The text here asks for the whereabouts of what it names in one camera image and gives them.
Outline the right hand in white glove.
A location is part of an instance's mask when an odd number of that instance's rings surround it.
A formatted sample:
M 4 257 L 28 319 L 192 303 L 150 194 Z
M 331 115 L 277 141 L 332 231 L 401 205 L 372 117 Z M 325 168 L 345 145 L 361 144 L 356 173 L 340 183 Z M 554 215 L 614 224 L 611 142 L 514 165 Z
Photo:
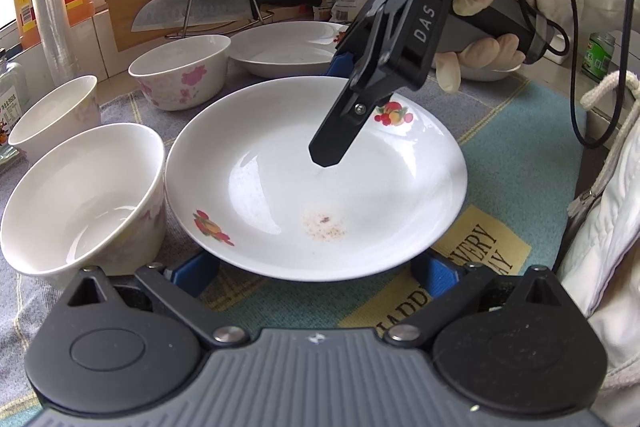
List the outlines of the right hand in white glove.
M 494 0 L 454 0 L 452 7 L 457 15 L 472 16 L 487 9 Z M 442 91 L 454 93 L 460 88 L 461 67 L 472 69 L 510 70 L 524 62 L 525 55 L 518 50 L 518 37 L 507 34 L 495 38 L 483 38 L 469 44 L 459 53 L 436 53 L 433 66 L 435 77 Z

